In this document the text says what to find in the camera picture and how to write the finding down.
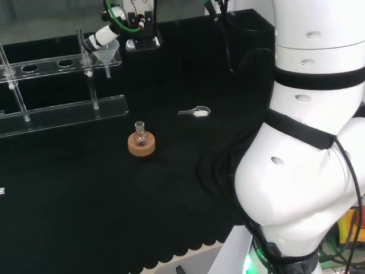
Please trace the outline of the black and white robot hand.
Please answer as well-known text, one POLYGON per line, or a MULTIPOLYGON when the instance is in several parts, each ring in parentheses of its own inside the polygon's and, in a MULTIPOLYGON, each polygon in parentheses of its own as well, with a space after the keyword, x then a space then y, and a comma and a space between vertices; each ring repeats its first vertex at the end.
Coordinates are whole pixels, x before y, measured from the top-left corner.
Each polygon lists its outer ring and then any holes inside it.
POLYGON ((157 29, 156 1, 103 1, 102 20, 108 25, 91 34, 82 43, 88 53, 94 53, 125 36, 127 52, 158 49, 162 44, 157 29))

